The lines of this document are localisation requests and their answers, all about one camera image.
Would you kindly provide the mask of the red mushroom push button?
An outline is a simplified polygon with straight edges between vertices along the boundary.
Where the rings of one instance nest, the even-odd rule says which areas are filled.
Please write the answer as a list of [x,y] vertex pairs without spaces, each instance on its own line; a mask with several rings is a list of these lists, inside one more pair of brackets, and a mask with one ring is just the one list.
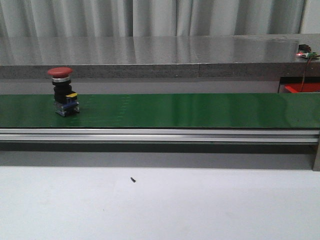
[[72,90],[69,67],[55,67],[47,71],[54,86],[55,112],[62,117],[80,112],[78,94]]

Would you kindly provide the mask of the green conveyor belt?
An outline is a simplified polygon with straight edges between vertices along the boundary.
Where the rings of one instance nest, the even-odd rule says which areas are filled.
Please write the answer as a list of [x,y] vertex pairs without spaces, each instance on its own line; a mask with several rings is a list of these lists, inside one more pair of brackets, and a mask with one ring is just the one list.
[[62,117],[52,95],[4,94],[3,128],[317,129],[318,93],[82,94]]

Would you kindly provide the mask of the grey stone counter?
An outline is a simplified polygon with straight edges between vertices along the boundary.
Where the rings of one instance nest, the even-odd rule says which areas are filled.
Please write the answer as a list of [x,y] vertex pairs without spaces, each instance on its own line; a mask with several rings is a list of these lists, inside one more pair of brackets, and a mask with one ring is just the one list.
[[2,79],[44,79],[66,66],[78,79],[317,77],[318,34],[143,37],[3,37]]

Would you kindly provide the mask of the red plastic tray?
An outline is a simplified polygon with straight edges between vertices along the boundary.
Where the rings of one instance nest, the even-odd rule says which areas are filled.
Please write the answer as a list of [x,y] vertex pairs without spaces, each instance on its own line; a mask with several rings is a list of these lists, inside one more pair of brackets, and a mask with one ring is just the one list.
[[319,93],[320,84],[319,83],[305,83],[304,85],[298,83],[286,84],[284,88],[289,93]]

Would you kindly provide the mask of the small green circuit board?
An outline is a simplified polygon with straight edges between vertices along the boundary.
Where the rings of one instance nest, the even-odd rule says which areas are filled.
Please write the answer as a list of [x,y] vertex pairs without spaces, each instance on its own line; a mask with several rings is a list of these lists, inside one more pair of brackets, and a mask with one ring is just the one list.
[[317,52],[312,51],[312,48],[307,44],[298,45],[296,56],[305,59],[316,59],[320,57],[320,55]]

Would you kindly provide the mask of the grey curtain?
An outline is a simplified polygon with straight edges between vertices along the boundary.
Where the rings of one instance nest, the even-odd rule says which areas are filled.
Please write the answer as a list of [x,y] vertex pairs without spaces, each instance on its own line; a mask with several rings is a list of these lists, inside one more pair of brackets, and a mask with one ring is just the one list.
[[317,0],[3,0],[2,37],[315,34]]

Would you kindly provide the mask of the aluminium conveyor frame rail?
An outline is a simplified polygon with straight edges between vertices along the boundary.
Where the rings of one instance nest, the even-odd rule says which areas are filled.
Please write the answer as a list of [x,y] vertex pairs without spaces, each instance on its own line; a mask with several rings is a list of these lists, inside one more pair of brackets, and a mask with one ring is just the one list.
[[317,129],[3,128],[3,151],[306,154],[320,169]]

